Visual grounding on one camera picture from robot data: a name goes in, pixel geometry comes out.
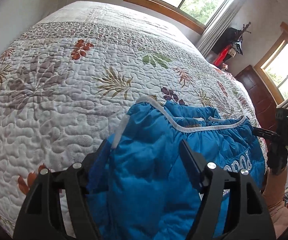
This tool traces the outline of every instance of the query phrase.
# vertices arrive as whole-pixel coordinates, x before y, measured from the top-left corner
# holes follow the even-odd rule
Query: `leaf print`
[[[185,105],[185,102],[183,101],[183,99],[179,100],[178,95],[173,90],[168,90],[166,87],[162,87],[161,92],[163,94],[165,94],[165,96],[163,96],[163,98],[166,101],[173,99],[175,101],[175,103],[180,104],[180,105]]]
[[[106,75],[102,78],[93,77],[94,79],[107,84],[107,85],[101,85],[97,88],[101,89],[97,93],[105,91],[105,93],[102,94],[102,97],[106,96],[109,92],[114,91],[111,98],[115,97],[118,93],[124,92],[124,99],[127,99],[127,92],[129,88],[131,87],[131,82],[133,78],[126,78],[125,75],[121,76],[118,72],[117,74],[113,70],[112,67],[108,70],[105,68]]]
[[[160,64],[163,68],[168,68],[167,65],[165,64],[165,62],[161,59],[161,58],[158,58],[156,56],[153,56],[154,60]]]
[[[60,66],[61,61],[46,61],[40,64],[36,58],[29,63],[29,67],[20,66],[15,72],[17,78],[8,82],[9,111],[16,109],[21,113],[28,103],[33,103],[34,118],[37,120],[35,105],[52,96],[55,86],[60,85],[67,77],[66,73],[57,74]]]
[[[0,88],[3,83],[3,79],[6,79],[7,74],[10,72],[11,64],[5,65],[4,67],[0,66]]]
[[[240,95],[237,99],[243,107],[247,107],[247,100],[242,95]]]
[[[38,173],[40,173],[40,171],[41,171],[42,169],[47,169],[47,167],[45,166],[45,164],[42,164],[42,165],[40,165],[40,166],[38,167]],[[25,182],[25,180],[24,180],[24,178],[23,178],[22,176],[19,176],[19,177],[18,177],[18,180],[17,180],[17,182],[18,182],[18,187],[19,187],[20,191],[23,192],[25,195],[28,194],[29,189],[31,188],[31,186],[33,186],[34,181],[35,181],[35,179],[37,178],[37,174],[38,174],[38,173],[36,173],[35,171],[34,171],[34,172],[30,172],[30,173],[28,174],[28,177],[27,177],[27,184],[26,184],[26,182]]]
[[[236,89],[232,89],[232,91],[233,91],[233,94],[234,94],[235,96],[238,95],[238,91],[237,91]]]
[[[6,49],[2,55],[0,55],[0,61],[3,63],[6,58],[10,58],[10,56],[13,55],[14,50],[13,47]]]
[[[23,192],[25,195],[27,195],[28,192],[29,192],[29,187],[27,186],[27,184],[24,181],[23,177],[19,176],[17,182],[18,182],[18,187],[21,190],[21,192]]]
[[[166,61],[166,62],[172,62],[172,60],[168,57],[165,57],[161,54],[156,54],[159,58],[161,58],[162,60]]]
[[[196,93],[199,97],[199,100],[203,104],[203,106],[213,107],[212,99],[206,95],[206,92],[203,89],[200,89],[198,93]]]
[[[148,64],[149,61],[150,61],[150,57],[148,55],[143,57],[143,63]]]
[[[187,71],[180,69],[179,67],[172,68],[172,70],[175,71],[175,73],[180,77],[180,82],[183,81],[183,86],[184,87],[186,84],[187,86],[192,84],[194,81],[193,78],[188,74]]]
[[[34,180],[37,178],[37,175],[34,172],[28,174],[27,185],[28,187],[33,186]]]
[[[150,63],[153,65],[153,67],[156,67],[156,62],[151,58]]]
[[[89,51],[90,48],[94,48],[94,44],[89,42],[86,43],[84,40],[78,40],[73,52],[71,53],[71,59],[78,60],[81,57],[86,57],[86,52]]]
[[[223,94],[228,97],[228,94],[225,90],[225,87],[223,86],[223,84],[220,81],[217,81],[217,84],[219,85],[220,89],[222,90]]]
[[[161,54],[146,54],[143,58],[142,61],[144,64],[150,63],[153,67],[156,67],[156,63],[161,65],[163,68],[168,68],[167,63],[172,62],[168,57],[165,57]]]

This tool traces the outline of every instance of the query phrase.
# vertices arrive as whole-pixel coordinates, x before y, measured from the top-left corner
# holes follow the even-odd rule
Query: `bed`
[[[259,126],[241,83],[207,63],[175,26],[128,8],[75,2],[9,46],[0,56],[0,224],[7,233],[38,171],[59,171],[95,152],[144,95],[212,106],[222,118],[245,114]]]

